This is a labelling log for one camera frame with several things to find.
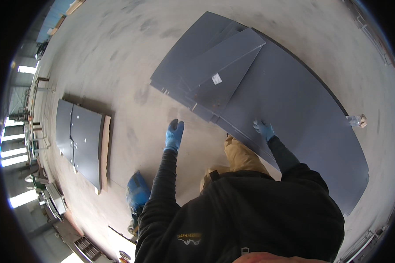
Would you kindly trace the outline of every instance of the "logo on jacket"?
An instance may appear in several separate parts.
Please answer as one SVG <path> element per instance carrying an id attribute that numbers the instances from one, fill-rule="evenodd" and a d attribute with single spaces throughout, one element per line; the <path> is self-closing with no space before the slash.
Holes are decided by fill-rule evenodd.
<path id="1" fill-rule="evenodd" d="M 177 239 L 183 241 L 185 245 L 189 245 L 190 243 L 192 243 L 194 245 L 199 245 L 201 237 L 202 237 L 202 233 L 190 233 L 190 234 L 177 235 Z"/>

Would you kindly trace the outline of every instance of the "stack of metal panels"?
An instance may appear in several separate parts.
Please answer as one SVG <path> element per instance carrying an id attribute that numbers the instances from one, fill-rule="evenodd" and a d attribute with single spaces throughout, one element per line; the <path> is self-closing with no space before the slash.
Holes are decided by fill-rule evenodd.
<path id="1" fill-rule="evenodd" d="M 56 144 L 69 162 L 101 189 L 101 141 L 105 115 L 58 100 Z"/>
<path id="2" fill-rule="evenodd" d="M 311 69 L 261 32 L 206 12 L 151 80 L 278 167 L 253 129 L 255 119 L 271 123 L 297 158 L 321 174 L 343 213 L 363 194 L 369 168 L 342 105 Z"/>

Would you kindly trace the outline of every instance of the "hand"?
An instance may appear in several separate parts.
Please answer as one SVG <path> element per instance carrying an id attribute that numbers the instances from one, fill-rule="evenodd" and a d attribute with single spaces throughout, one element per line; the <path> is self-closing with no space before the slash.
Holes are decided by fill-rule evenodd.
<path id="1" fill-rule="evenodd" d="M 271 124 L 266 125 L 266 123 L 262 120 L 255 120 L 253 123 L 253 128 L 256 129 L 257 133 L 262 134 L 262 137 L 266 139 L 266 142 L 269 142 L 269 140 L 275 135 Z"/>
<path id="2" fill-rule="evenodd" d="M 165 138 L 165 148 L 173 151 L 179 151 L 181 137 L 183 136 L 184 122 L 179 122 L 179 119 L 173 119 L 167 129 Z"/>

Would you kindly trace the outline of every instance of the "white label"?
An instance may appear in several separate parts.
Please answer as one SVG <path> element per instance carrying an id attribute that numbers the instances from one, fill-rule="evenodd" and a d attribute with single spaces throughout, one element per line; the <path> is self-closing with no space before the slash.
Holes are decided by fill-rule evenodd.
<path id="1" fill-rule="evenodd" d="M 218 73 L 216 73 L 214 76 L 212 76 L 212 81 L 214 82 L 215 85 L 222 82 L 221 77 L 219 76 Z"/>

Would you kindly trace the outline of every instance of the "black sleeve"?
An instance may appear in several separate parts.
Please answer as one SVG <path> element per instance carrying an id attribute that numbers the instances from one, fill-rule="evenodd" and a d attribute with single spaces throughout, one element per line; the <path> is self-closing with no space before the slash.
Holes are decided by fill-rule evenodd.
<path id="1" fill-rule="evenodd" d="M 313 190 L 318 189 L 320 186 L 329 193 L 328 186 L 321 175 L 310 170 L 306 164 L 300 163 L 297 157 L 284 146 L 277 136 L 273 136 L 269 140 L 268 146 L 282 173 L 281 181 L 298 183 L 311 187 Z"/>
<path id="2" fill-rule="evenodd" d="M 154 179 L 151 197 L 138 218 L 136 262 L 148 261 L 147 256 L 151 250 L 155 252 L 162 249 L 159 241 L 180 209 L 176 203 L 176 162 L 177 152 L 165 150 Z"/>
<path id="3" fill-rule="evenodd" d="M 274 135 L 268 141 L 268 147 L 274 155 L 279 171 L 282 174 L 285 174 L 291 168 L 300 163 L 297 157 L 295 157 L 295 155 L 284 146 L 277 136 Z"/>

